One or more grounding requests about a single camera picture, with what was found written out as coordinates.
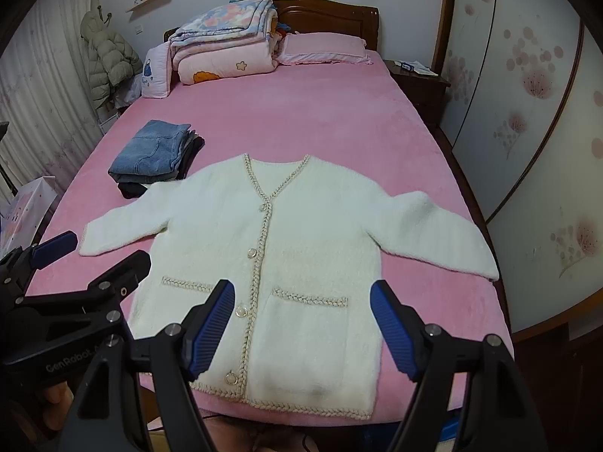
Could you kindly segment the person left hand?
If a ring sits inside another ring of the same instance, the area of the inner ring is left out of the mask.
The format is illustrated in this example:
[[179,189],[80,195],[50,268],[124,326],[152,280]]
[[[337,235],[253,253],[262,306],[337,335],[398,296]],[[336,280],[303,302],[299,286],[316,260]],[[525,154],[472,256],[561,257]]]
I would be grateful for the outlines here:
[[49,407],[44,412],[47,422],[58,426],[59,422],[66,419],[73,403],[73,392],[67,382],[60,383],[44,391],[44,396],[49,402]]

